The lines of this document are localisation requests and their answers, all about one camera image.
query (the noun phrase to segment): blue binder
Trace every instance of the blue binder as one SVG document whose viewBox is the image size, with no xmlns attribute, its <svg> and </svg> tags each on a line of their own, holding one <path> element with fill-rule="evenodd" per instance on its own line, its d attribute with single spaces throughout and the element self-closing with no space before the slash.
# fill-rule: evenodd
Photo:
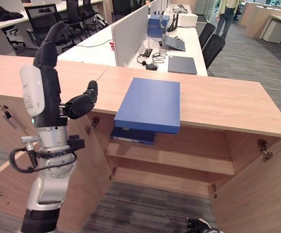
<svg viewBox="0 0 281 233">
<path fill-rule="evenodd" d="M 133 78 L 115 126 L 162 133 L 180 129 L 180 83 Z"/>
</svg>

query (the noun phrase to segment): wooden desk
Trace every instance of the wooden desk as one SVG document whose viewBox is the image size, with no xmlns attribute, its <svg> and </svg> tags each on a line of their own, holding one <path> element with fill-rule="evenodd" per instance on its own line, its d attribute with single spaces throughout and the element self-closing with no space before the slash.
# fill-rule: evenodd
<svg viewBox="0 0 281 233">
<path fill-rule="evenodd" d="M 270 16 L 281 16 L 281 9 L 255 6 L 246 27 L 246 36 L 259 38 Z"/>
<path fill-rule="evenodd" d="M 18 101 L 11 110 L 29 128 L 18 68 L 31 62 L 31 58 L 0 56 L 0 128 L 4 132 L 0 145 L 5 148 L 22 146 L 8 138 L 19 137 L 23 130 L 15 133 L 1 118 L 4 101 Z M 68 121 L 68 133 L 79 134 L 86 147 L 78 152 L 78 167 L 61 209 L 61 230 L 77 232 L 82 227 L 109 189 L 114 167 L 117 181 L 210 197 L 217 225 L 226 233 L 281 229 L 281 217 L 276 214 L 281 214 L 281 113 L 259 83 L 63 61 L 57 70 L 62 102 L 82 93 L 91 79 L 99 85 L 94 111 Z M 133 77 L 181 83 L 178 134 L 158 133 L 154 146 L 110 139 L 115 113 Z M 85 128 L 92 117 L 100 122 L 88 134 Z M 267 162 L 258 139 L 267 140 L 267 151 L 274 154 Z M 28 158 L 22 155 L 17 162 L 27 164 Z M 0 211 L 22 217 L 34 178 L 13 170 L 8 162 L 1 166 Z"/>
</svg>

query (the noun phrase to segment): cabinet door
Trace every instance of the cabinet door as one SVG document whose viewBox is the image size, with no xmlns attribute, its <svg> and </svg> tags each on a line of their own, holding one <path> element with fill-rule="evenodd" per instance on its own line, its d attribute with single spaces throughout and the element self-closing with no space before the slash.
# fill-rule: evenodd
<svg viewBox="0 0 281 233">
<path fill-rule="evenodd" d="M 23 147 L 21 137 L 27 134 L 0 107 L 0 147 L 8 152 Z"/>
<path fill-rule="evenodd" d="M 110 179 L 112 173 L 94 131 L 86 132 L 86 127 L 90 125 L 91 121 L 87 116 L 68 121 L 68 134 L 77 134 L 84 139 L 85 148 L 76 151 L 77 167 L 71 175 L 66 200 L 60 211 L 58 229 L 63 232 L 79 232 L 113 182 Z M 18 153 L 17 164 L 27 167 L 30 164 L 28 155 Z M 23 217 L 36 176 L 37 173 L 19 173 L 8 162 L 2 165 L 0 212 Z"/>
<path fill-rule="evenodd" d="M 212 198 L 216 222 L 224 233 L 281 232 L 281 140 L 258 157 Z"/>
<path fill-rule="evenodd" d="M 1 112 L 8 111 L 13 122 L 27 135 L 36 135 L 36 129 L 32 124 L 32 117 L 28 114 L 24 100 L 8 96 L 0 96 Z"/>
</svg>

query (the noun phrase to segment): robotic arm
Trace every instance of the robotic arm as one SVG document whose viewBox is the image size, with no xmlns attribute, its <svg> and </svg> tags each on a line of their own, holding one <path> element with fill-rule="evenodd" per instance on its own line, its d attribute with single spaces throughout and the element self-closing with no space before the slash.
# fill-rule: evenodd
<svg viewBox="0 0 281 233">
<path fill-rule="evenodd" d="M 33 117 L 37 136 L 22 137 L 25 147 L 13 150 L 9 162 L 22 173 L 39 171 L 30 191 L 20 233 L 57 231 L 56 224 L 69 178 L 76 168 L 75 151 L 84 148 L 84 140 L 78 135 L 68 138 L 67 118 L 84 116 L 97 101 L 97 83 L 90 81 L 82 95 L 61 104 L 58 74 L 54 69 L 57 63 L 55 41 L 65 29 L 63 22 L 53 25 L 36 53 L 33 66 L 25 65 L 20 70 L 25 106 Z M 35 151 L 33 142 L 39 142 L 41 149 Z M 28 153 L 30 167 L 23 169 L 17 166 L 15 154 L 18 151 Z"/>
</svg>

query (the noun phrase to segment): laptop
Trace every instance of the laptop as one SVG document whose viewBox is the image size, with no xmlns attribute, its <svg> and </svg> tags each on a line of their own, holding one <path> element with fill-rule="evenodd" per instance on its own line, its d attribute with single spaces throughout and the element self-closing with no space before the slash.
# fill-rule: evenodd
<svg viewBox="0 0 281 233">
<path fill-rule="evenodd" d="M 185 51 L 185 45 L 184 41 L 170 37 L 170 36 L 164 36 L 163 40 L 163 46 L 168 46 L 177 50 Z"/>
<path fill-rule="evenodd" d="M 197 74 L 192 57 L 169 56 L 168 72 L 179 74 Z"/>
</svg>

